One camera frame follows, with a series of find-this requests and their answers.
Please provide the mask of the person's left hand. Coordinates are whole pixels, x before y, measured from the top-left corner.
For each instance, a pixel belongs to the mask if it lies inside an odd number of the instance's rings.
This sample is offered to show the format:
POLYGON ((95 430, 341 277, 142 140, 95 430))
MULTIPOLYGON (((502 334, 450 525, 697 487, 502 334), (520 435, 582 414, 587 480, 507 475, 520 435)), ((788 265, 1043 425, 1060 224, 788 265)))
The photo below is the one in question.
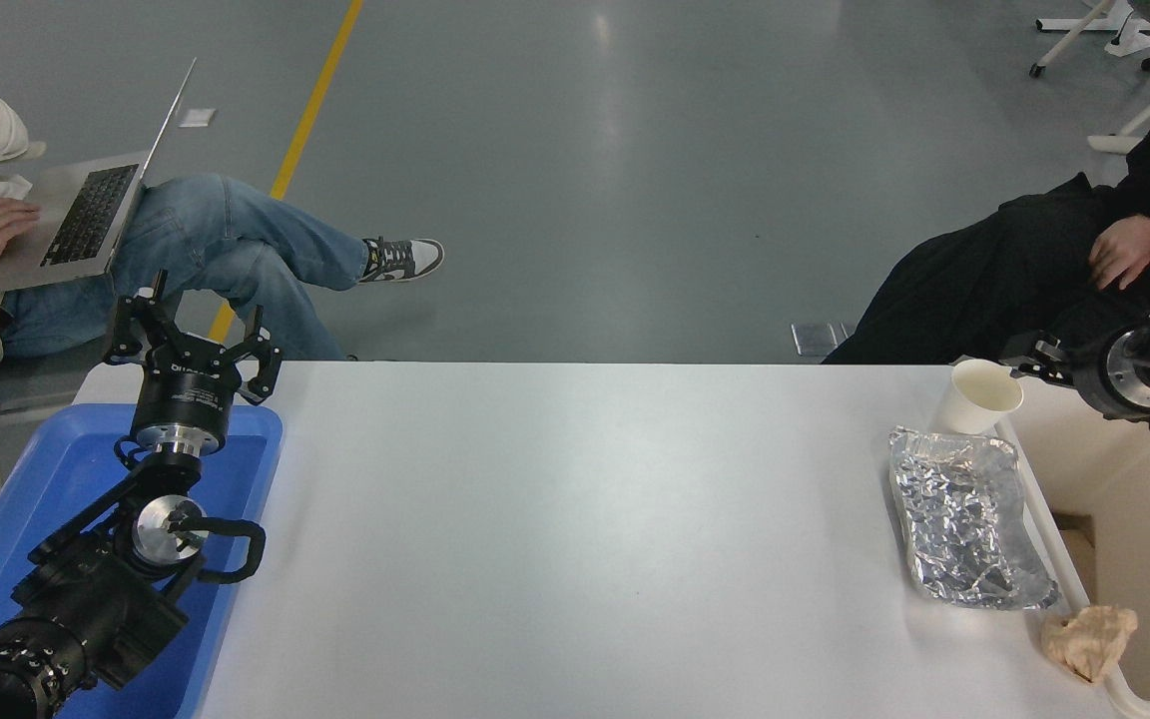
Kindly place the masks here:
POLYGON ((1096 237, 1089 254, 1090 281, 1096 290, 1127 290, 1150 265, 1150 217, 1119 219, 1096 237))

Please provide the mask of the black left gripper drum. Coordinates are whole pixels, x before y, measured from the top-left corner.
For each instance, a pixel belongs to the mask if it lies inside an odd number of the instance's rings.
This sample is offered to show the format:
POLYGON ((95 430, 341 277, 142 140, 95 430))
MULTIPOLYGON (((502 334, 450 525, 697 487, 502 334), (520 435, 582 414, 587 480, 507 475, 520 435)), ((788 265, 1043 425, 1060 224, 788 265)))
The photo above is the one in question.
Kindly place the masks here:
POLYGON ((181 336, 147 349, 133 434, 185 426, 206 435, 227 435, 241 375, 227 349, 195 336, 181 336))

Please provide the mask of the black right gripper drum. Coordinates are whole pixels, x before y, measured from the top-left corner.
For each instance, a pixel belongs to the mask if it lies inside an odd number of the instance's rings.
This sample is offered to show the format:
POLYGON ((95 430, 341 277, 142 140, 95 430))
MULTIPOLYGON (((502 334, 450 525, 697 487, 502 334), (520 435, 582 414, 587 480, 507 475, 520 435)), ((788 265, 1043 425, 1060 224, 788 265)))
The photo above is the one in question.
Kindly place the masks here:
POLYGON ((1072 380, 1078 395, 1104 416, 1128 416, 1130 406, 1116 390, 1106 374, 1106 355, 1124 331, 1105 334, 1098 341, 1072 350, 1072 380))

